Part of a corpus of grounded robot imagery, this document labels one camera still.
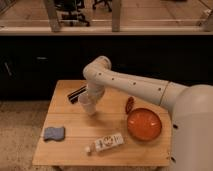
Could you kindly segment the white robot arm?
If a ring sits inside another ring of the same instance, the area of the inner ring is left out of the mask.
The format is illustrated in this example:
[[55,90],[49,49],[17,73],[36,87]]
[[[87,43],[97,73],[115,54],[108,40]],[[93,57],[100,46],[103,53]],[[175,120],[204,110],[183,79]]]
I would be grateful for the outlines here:
[[100,99],[110,86],[170,112],[172,137],[169,171],[213,171],[213,85],[182,84],[114,72],[99,56],[83,69],[87,92]]

